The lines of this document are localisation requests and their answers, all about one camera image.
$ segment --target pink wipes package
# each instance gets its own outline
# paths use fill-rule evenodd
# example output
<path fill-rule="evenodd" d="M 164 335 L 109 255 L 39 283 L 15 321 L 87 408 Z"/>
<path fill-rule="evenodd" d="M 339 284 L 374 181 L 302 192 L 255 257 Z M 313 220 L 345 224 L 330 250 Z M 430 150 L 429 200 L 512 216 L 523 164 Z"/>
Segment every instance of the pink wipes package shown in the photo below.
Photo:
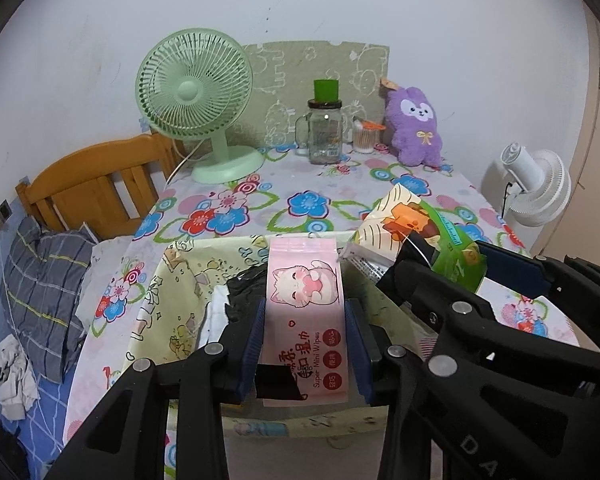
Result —
<path fill-rule="evenodd" d="M 289 366 L 302 396 L 264 399 L 265 406 L 348 400 L 344 294 L 334 238 L 271 241 L 260 362 Z"/>

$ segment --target screw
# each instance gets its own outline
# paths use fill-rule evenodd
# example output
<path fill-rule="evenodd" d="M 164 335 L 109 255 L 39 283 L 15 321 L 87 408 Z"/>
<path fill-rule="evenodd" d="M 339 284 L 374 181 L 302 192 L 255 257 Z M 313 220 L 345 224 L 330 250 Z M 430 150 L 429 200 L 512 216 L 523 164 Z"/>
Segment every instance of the screw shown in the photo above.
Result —
<path fill-rule="evenodd" d="M 144 372 L 151 366 L 151 361 L 146 357 L 141 357 L 138 361 L 134 361 L 133 367 L 136 372 Z"/>
<path fill-rule="evenodd" d="M 407 351 L 402 345 L 391 345 L 389 346 L 389 348 L 386 349 L 386 352 L 391 357 L 404 357 L 405 355 L 407 355 Z"/>
<path fill-rule="evenodd" d="M 458 314 L 468 314 L 469 312 L 471 312 L 474 309 L 466 301 L 455 301 L 451 305 L 451 308 Z"/>
<path fill-rule="evenodd" d="M 458 363 L 448 355 L 434 355 L 427 364 L 429 371 L 437 377 L 451 377 L 458 371 Z"/>
<path fill-rule="evenodd" d="M 205 352 L 209 355 L 218 355 L 224 350 L 224 347 L 220 343 L 209 343 L 205 346 Z"/>

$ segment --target fan base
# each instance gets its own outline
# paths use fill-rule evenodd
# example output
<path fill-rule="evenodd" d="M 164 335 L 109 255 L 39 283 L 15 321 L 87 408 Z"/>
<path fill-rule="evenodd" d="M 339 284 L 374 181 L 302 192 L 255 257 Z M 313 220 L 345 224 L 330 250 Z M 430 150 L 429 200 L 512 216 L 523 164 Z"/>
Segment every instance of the fan base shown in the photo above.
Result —
<path fill-rule="evenodd" d="M 249 146 L 229 146 L 229 160 L 217 162 L 214 156 L 200 160 L 191 176 L 200 184 L 224 184 L 253 173 L 264 163 L 262 154 Z"/>

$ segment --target jar handle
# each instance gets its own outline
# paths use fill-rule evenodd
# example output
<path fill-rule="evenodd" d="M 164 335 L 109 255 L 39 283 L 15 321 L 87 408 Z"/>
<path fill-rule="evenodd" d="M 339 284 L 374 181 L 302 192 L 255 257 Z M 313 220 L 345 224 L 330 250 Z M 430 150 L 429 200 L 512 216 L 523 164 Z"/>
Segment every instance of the jar handle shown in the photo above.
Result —
<path fill-rule="evenodd" d="M 296 153 L 298 155 L 308 155 L 309 154 L 309 124 L 307 121 L 308 113 L 301 115 L 296 119 L 295 122 L 295 130 L 296 130 L 296 145 L 298 148 L 296 149 Z M 301 136 L 298 136 L 298 121 L 300 119 L 304 119 L 306 124 L 306 132 L 302 132 Z"/>

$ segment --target wooden bed frame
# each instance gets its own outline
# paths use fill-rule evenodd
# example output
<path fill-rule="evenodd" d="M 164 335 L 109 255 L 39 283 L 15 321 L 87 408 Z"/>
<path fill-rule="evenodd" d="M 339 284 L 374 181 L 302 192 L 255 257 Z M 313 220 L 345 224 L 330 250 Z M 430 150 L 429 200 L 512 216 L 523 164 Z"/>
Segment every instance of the wooden bed frame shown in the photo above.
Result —
<path fill-rule="evenodd" d="M 176 167 L 171 141 L 159 134 L 113 140 L 71 153 L 46 168 L 16 193 L 27 214 L 54 231 L 83 222 L 102 239 L 132 235 L 158 199 L 146 165 L 158 162 L 168 178 Z M 120 172 L 139 216 L 130 218 L 113 185 L 111 174 Z"/>

